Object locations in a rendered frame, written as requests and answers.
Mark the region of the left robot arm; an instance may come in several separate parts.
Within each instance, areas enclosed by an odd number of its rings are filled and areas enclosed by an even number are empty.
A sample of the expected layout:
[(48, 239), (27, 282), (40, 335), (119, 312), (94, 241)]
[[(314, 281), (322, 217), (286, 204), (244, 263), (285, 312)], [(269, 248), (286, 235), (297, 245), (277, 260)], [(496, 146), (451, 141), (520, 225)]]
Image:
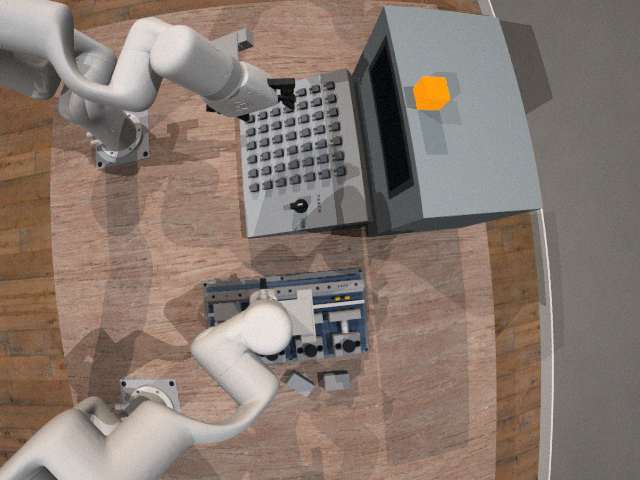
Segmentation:
[(163, 78), (222, 100), (240, 82), (238, 52), (251, 47), (247, 28), (210, 41), (188, 26), (147, 17), (132, 25), (117, 61), (112, 50), (74, 29), (67, 5), (0, 0), (0, 85), (44, 101), (62, 80), (60, 115), (114, 158), (131, 154), (143, 134), (139, 119), (123, 110), (149, 109)]

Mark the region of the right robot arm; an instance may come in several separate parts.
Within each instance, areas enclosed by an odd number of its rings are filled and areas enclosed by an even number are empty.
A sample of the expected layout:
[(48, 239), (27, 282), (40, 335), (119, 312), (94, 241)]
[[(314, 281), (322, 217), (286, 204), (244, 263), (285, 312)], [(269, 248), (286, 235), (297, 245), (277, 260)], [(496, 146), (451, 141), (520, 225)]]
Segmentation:
[(281, 352), (292, 334), (300, 335), (301, 343), (317, 342), (312, 289), (296, 290), (296, 300), (284, 301), (259, 290), (249, 306), (201, 332), (190, 347), (197, 363), (239, 405), (229, 418), (207, 423), (188, 417), (153, 386), (115, 403), (123, 410), (118, 416), (92, 396), (38, 430), (0, 468), (0, 480), (158, 480), (188, 447), (242, 433), (280, 387), (257, 354)]

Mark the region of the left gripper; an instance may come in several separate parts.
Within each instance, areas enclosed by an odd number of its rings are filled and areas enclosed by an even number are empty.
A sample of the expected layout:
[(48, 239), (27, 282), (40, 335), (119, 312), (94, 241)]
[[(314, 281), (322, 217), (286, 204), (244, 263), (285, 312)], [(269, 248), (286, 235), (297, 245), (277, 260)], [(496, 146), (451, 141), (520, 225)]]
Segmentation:
[[(274, 79), (265, 71), (246, 62), (239, 62), (242, 68), (240, 82), (226, 98), (211, 101), (202, 96), (207, 112), (216, 112), (224, 116), (237, 117), (249, 121), (249, 113), (272, 107), (282, 101), (289, 109), (295, 109), (295, 78)], [(276, 94), (279, 89), (281, 95)], [(274, 91), (275, 90), (275, 91)]]

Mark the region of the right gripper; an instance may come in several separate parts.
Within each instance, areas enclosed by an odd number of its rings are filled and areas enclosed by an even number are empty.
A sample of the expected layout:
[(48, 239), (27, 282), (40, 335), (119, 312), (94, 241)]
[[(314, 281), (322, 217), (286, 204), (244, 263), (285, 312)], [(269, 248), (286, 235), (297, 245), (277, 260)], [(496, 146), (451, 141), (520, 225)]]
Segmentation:
[(266, 285), (266, 278), (260, 278), (260, 289), (256, 288), (256, 289), (251, 289), (250, 290), (250, 294), (249, 294), (249, 305), (255, 301), (259, 295), (259, 290), (263, 290), (267, 288), (267, 294), (268, 296), (272, 297), (272, 299), (278, 301), (277, 296), (276, 296), (276, 292), (273, 288), (268, 288)]

